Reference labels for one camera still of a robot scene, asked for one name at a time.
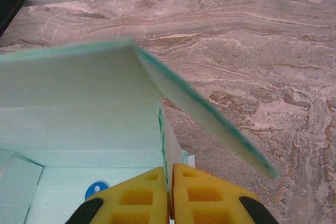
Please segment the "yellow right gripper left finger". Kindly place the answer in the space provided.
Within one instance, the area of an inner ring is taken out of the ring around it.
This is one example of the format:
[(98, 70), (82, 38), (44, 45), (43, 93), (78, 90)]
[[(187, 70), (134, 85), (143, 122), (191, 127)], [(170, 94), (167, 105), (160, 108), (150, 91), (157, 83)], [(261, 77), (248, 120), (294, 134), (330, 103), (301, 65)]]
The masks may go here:
[(164, 168), (154, 168), (93, 194), (67, 223), (168, 223)]

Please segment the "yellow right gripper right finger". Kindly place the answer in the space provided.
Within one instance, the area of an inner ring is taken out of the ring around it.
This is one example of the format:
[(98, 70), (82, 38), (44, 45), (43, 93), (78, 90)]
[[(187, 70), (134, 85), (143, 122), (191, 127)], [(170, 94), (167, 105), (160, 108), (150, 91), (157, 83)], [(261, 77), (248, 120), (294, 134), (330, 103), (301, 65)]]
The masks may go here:
[(175, 223), (274, 223), (252, 192), (185, 164), (173, 166)]

